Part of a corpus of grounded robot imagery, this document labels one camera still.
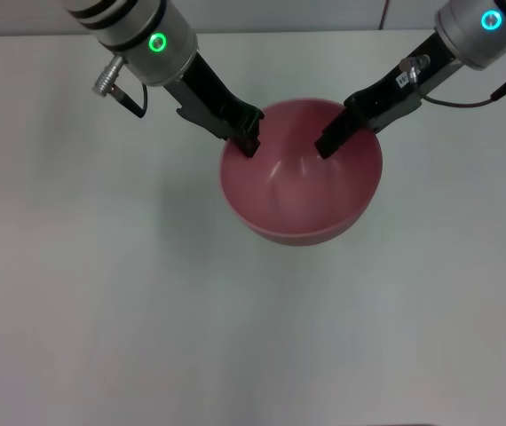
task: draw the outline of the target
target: pink bowl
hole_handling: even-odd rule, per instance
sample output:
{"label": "pink bowl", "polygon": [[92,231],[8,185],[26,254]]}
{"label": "pink bowl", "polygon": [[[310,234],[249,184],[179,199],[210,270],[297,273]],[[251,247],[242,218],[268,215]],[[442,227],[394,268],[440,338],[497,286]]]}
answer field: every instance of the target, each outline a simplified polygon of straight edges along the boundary
{"label": "pink bowl", "polygon": [[347,231],[368,207],[382,173],[379,142],[361,130],[322,160],[314,147],[344,107],[319,99],[269,106],[252,159],[228,142],[221,187],[237,216],[268,240],[309,246]]}

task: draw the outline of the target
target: sticker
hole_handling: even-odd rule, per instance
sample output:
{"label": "sticker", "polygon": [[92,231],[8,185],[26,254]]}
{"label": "sticker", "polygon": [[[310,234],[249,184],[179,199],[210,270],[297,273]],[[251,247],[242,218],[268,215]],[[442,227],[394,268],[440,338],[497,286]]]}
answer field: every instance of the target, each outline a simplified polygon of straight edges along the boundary
{"label": "sticker", "polygon": [[409,76],[407,75],[407,72],[403,72],[403,74],[397,77],[397,84],[401,89],[409,84]]}

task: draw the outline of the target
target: white tabletop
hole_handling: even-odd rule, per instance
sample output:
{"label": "white tabletop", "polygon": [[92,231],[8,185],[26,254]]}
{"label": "white tabletop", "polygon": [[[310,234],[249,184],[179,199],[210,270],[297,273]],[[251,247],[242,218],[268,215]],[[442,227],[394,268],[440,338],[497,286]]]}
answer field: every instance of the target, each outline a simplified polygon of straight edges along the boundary
{"label": "white tabletop", "polygon": [[[264,107],[341,102],[428,34],[200,41]],[[361,220],[292,249],[232,215],[222,142],[164,90],[144,120],[91,93],[109,56],[0,38],[0,425],[506,425],[506,99],[394,123]],[[433,95],[505,80],[506,58]]]}

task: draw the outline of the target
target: black cable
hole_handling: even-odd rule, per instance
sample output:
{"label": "black cable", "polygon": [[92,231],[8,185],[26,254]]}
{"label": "black cable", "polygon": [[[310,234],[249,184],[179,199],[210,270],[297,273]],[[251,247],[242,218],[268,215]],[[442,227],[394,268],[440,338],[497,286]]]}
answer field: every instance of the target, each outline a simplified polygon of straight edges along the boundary
{"label": "black cable", "polygon": [[123,105],[125,108],[127,108],[129,111],[131,111],[133,114],[135,114],[138,118],[143,118],[146,114],[146,109],[148,107],[148,89],[146,88],[146,85],[143,83],[143,107],[141,108],[138,106],[137,102],[132,100],[132,98],[126,94],[124,91],[122,91],[119,86],[114,85],[111,89],[111,96],[119,102],[121,105]]}
{"label": "black cable", "polygon": [[381,21],[379,22],[380,31],[383,29],[383,27],[385,27],[385,20],[387,19],[387,12],[389,11],[390,4],[391,0],[385,0],[385,6],[383,7],[383,14],[381,15]]}
{"label": "black cable", "polygon": [[140,118],[143,118],[146,114],[146,109],[148,108],[148,89],[146,88],[146,84],[142,83],[143,85],[143,116]]}
{"label": "black cable", "polygon": [[419,88],[417,83],[413,83],[413,87],[416,91],[416,94],[419,95],[421,97],[421,99],[426,100],[427,102],[430,102],[434,105],[441,105],[443,107],[471,109],[471,108],[486,107],[486,106],[494,103],[493,99],[488,99],[488,100],[485,100],[484,102],[478,102],[476,104],[455,104],[454,102],[446,102],[444,100],[430,98],[429,96],[425,95],[421,91],[421,89]]}

